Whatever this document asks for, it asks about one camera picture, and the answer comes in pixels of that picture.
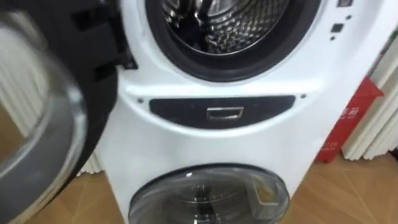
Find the door handle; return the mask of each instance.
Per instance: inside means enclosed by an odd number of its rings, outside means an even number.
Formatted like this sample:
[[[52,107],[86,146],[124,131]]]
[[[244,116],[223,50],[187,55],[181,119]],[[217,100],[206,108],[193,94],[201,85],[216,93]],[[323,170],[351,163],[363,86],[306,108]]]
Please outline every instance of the door handle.
[[[234,121],[242,117],[243,106],[207,108],[207,119],[210,121]]]

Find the dryer door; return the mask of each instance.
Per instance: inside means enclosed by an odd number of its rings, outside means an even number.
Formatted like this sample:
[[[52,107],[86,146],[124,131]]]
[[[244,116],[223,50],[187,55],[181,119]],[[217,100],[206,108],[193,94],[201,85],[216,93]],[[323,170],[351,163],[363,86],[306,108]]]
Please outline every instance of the dryer door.
[[[192,167],[159,177],[133,197],[130,224],[275,223],[289,205],[283,181],[237,164]]]
[[[24,223],[48,204],[108,120],[118,51],[106,19],[81,18],[95,4],[0,0],[0,223]]]

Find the washing machine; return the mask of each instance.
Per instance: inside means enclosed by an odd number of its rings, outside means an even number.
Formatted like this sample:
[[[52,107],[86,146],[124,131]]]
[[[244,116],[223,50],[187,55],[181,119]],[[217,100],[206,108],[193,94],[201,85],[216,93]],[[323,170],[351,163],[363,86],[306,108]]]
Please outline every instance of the washing machine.
[[[2,146],[0,223],[48,204],[94,148],[125,223],[277,222],[397,8],[0,1],[1,118],[19,136]]]

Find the parquet floor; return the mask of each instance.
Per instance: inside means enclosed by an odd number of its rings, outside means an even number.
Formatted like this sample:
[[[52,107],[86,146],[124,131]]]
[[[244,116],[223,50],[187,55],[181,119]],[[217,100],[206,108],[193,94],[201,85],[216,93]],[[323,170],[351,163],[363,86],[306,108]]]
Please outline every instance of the parquet floor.
[[[104,174],[84,175],[29,224],[122,224]],[[398,162],[315,163],[281,224],[398,224]]]

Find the red packaging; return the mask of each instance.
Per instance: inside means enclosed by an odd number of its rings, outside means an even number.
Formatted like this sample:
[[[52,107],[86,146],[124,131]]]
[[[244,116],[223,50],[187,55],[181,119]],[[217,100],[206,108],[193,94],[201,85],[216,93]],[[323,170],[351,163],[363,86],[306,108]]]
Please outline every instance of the red packaging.
[[[341,147],[361,121],[373,101],[377,97],[383,95],[383,92],[369,79],[369,77],[366,77],[344,109],[335,127],[330,132],[316,160],[331,162],[340,152]]]

